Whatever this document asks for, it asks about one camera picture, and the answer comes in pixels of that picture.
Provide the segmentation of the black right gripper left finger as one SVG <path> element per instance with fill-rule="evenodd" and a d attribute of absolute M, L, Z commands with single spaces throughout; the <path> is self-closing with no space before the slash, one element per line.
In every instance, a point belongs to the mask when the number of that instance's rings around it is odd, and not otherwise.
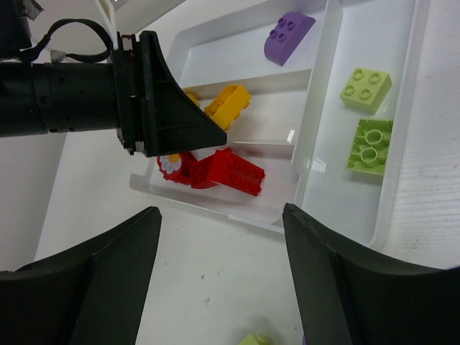
<path fill-rule="evenodd" d="M 135 344 L 162 216 L 149 207 L 92 239 L 1 272 L 2 344 Z"/>

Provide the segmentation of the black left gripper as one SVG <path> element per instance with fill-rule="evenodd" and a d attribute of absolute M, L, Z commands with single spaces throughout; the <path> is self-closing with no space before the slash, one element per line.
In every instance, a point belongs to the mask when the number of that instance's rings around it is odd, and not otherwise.
<path fill-rule="evenodd" d="M 185 94 L 162 54 L 156 32 L 118 34 L 111 53 L 119 124 L 131 155 L 158 157 L 227 143 L 226 132 Z"/>

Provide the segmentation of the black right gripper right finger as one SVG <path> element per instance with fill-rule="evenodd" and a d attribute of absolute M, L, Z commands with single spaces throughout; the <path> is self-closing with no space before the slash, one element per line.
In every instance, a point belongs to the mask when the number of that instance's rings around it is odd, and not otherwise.
<path fill-rule="evenodd" d="M 459 268 L 381 254 L 294 204 L 282 214 L 308 344 L 457 344 Z"/>

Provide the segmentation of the red rounded lego brick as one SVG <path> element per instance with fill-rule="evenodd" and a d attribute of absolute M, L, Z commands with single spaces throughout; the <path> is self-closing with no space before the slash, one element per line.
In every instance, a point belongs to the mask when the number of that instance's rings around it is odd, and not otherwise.
<path fill-rule="evenodd" d="M 157 157 L 157 166 L 165 180 L 183 185 L 191 184 L 191 166 L 197 161 L 191 152 Z"/>

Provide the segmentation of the yellow long lego brick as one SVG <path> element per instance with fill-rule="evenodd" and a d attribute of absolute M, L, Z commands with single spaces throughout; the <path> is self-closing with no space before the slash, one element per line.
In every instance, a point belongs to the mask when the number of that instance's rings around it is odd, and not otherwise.
<path fill-rule="evenodd" d="M 205 107 L 204 113 L 224 131 L 250 105 L 251 94 L 242 84 L 226 86 L 215 99 Z"/>

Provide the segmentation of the red small lego brick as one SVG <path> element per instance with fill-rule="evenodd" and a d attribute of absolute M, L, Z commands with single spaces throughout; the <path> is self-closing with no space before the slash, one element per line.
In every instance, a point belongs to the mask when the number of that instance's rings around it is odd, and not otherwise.
<path fill-rule="evenodd" d="M 194 189 L 207 189 L 217 186 L 217 183 L 208 178 L 213 162 L 213 155 L 194 162 L 190 166 L 190 185 Z"/>

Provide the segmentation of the red large lego brick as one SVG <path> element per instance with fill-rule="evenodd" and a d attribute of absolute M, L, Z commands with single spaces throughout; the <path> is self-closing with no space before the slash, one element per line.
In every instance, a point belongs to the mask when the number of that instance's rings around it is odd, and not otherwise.
<path fill-rule="evenodd" d="M 264 169 L 234 154 L 231 149 L 216 150 L 208 171 L 210 181 L 251 196 L 260 194 L 264 178 Z"/>

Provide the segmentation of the light green lego brick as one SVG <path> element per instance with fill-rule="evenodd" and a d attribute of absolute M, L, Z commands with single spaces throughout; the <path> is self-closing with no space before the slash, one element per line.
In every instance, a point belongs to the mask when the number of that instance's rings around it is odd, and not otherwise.
<path fill-rule="evenodd" d="M 271 345 L 272 341 L 269 336 L 260 333 L 247 334 L 238 345 Z"/>
<path fill-rule="evenodd" d="M 375 114 L 392 87 L 389 73 L 357 67 L 340 93 L 351 108 Z"/>

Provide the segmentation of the purple butterfly lego brick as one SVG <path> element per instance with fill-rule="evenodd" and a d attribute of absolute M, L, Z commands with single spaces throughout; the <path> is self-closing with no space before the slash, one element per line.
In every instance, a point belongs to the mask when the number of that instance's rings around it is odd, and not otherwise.
<path fill-rule="evenodd" d="M 294 11 L 287 12 L 268 34 L 264 56 L 276 65 L 283 66 L 315 23 L 313 17 Z"/>

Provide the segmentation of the light green lego plate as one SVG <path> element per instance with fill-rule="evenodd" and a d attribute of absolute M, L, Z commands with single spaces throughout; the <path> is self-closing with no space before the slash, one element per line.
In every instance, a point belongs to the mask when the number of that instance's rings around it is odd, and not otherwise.
<path fill-rule="evenodd" d="M 360 119 L 346 164 L 348 170 L 384 175 L 393 120 Z"/>

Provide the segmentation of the yellow butterfly lego brick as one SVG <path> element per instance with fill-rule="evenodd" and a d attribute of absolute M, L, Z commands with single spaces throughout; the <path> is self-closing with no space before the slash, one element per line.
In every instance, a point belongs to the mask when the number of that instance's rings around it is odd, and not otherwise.
<path fill-rule="evenodd" d="M 200 101 L 197 97 L 197 95 L 192 92 L 192 91 L 184 91 L 184 93 L 186 94 L 186 96 L 198 107 L 200 107 Z"/>

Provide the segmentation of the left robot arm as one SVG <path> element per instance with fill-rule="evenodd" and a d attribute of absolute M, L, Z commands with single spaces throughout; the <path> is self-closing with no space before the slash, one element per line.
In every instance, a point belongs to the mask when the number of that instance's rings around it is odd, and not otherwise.
<path fill-rule="evenodd" d="M 80 23 L 101 39 L 103 52 L 51 51 L 50 61 L 39 63 L 52 35 L 70 20 L 56 21 L 33 43 L 29 22 L 42 7 L 36 1 L 1 3 L 1 135 L 113 129 L 129 154 L 146 157 L 226 144 L 226 132 L 177 84 L 156 32 L 122 35 L 113 4 L 96 5 L 103 24 Z"/>

